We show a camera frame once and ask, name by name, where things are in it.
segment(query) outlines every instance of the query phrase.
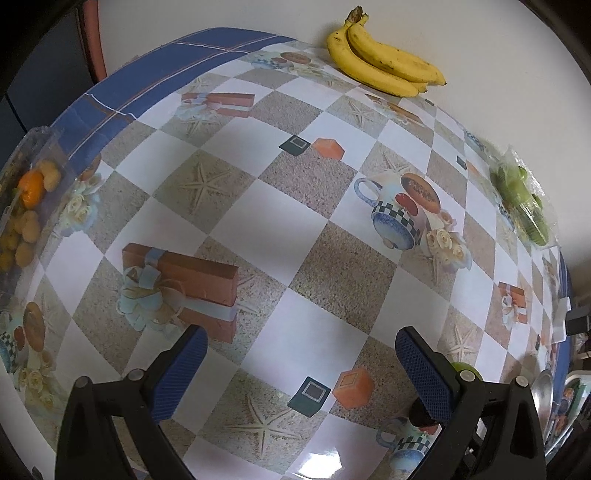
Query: banana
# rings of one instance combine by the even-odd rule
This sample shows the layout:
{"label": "banana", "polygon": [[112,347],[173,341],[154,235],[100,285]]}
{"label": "banana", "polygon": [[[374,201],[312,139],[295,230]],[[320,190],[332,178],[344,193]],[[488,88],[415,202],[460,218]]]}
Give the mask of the banana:
{"label": "banana", "polygon": [[354,8],[345,24],[326,39],[326,46],[335,63],[351,78],[375,89],[399,97],[417,96],[418,89],[412,83],[365,63],[353,53],[347,41],[347,30],[359,21],[360,17],[361,7]]}
{"label": "banana", "polygon": [[427,82],[423,82],[423,83],[415,83],[415,82],[411,82],[418,90],[419,93],[425,93],[427,91]]}
{"label": "banana", "polygon": [[416,55],[374,40],[364,27],[368,18],[364,14],[361,20],[347,31],[351,47],[362,59],[409,82],[445,85],[445,77],[434,65]]}

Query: printed gift box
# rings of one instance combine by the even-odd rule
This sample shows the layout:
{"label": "printed gift box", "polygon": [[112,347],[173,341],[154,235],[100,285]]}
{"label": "printed gift box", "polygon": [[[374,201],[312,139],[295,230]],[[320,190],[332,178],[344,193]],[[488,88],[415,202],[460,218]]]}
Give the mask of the printed gift box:
{"label": "printed gift box", "polygon": [[118,309],[138,331],[169,323],[202,326],[214,340],[236,333],[238,268],[145,245],[123,249]]}
{"label": "printed gift box", "polygon": [[503,317],[510,314],[518,322],[527,323],[525,292],[523,288],[499,282],[499,289],[503,297]]}

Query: printed starfish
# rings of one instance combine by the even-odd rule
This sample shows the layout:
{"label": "printed starfish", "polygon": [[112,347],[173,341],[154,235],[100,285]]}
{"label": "printed starfish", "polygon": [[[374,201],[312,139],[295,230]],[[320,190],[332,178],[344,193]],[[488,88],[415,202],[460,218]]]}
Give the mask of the printed starfish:
{"label": "printed starfish", "polygon": [[363,125],[365,124],[366,120],[369,122],[371,122],[373,120],[369,116],[372,113],[371,110],[364,110],[364,109],[358,107],[357,105],[355,105],[353,100],[349,100],[349,105],[351,107],[351,110],[353,110],[352,113],[355,116],[355,118],[357,119],[357,123],[359,124],[359,126],[361,128],[363,128]]}
{"label": "printed starfish", "polygon": [[[238,288],[240,287],[244,287],[246,284],[250,283],[252,280],[255,279],[255,275],[248,275],[247,277],[238,280]],[[245,300],[238,300],[236,299],[236,304],[239,307],[239,310],[246,312],[246,313],[252,313],[253,315],[258,315],[259,311],[256,309],[256,307],[252,304],[249,303]]]}
{"label": "printed starfish", "polygon": [[192,190],[193,198],[191,200],[191,215],[195,215],[201,202],[210,192],[219,193],[221,195],[230,195],[229,192],[215,185],[218,180],[227,177],[232,172],[230,170],[217,173],[211,177],[208,177],[203,172],[203,166],[199,162],[193,170],[193,181],[189,183],[183,183],[180,187],[184,190]]}
{"label": "printed starfish", "polygon": [[467,345],[467,342],[470,340],[472,335],[474,335],[475,327],[474,324],[471,325],[470,330],[468,330],[468,333],[464,337],[462,337],[460,329],[457,327],[457,323],[454,324],[453,329],[456,337],[456,344],[447,351],[447,354],[457,355],[457,361],[462,362],[465,353],[477,353],[477,350]]}
{"label": "printed starfish", "polygon": [[246,394],[246,402],[248,403],[248,410],[251,412],[252,423],[227,425],[228,430],[234,432],[256,433],[258,435],[258,456],[263,458],[267,450],[269,437],[274,435],[278,437],[301,440],[299,435],[296,435],[289,430],[279,428],[278,423],[293,410],[287,408],[281,412],[271,416],[265,417],[258,406],[253,402],[250,394]]}

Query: black object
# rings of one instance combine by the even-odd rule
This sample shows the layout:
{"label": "black object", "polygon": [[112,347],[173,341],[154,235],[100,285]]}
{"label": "black object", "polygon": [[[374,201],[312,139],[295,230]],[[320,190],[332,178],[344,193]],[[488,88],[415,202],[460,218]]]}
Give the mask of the black object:
{"label": "black object", "polygon": [[[452,408],[409,480],[546,479],[542,432],[529,386],[515,379],[508,385],[482,382],[468,370],[456,372],[413,327],[398,332],[396,354],[432,418],[446,417],[446,406]],[[441,397],[445,386],[447,395],[436,398],[433,392]],[[475,433],[479,419],[486,426],[484,439]]]}
{"label": "black object", "polygon": [[135,480],[112,417],[123,417],[154,480],[194,480],[160,429],[170,418],[207,351],[205,330],[191,325],[144,372],[117,382],[74,383],[61,423],[56,480]]}
{"label": "black object", "polygon": [[591,330],[591,316],[589,313],[591,313],[591,305],[584,305],[568,311],[564,319],[566,335],[571,336]]}

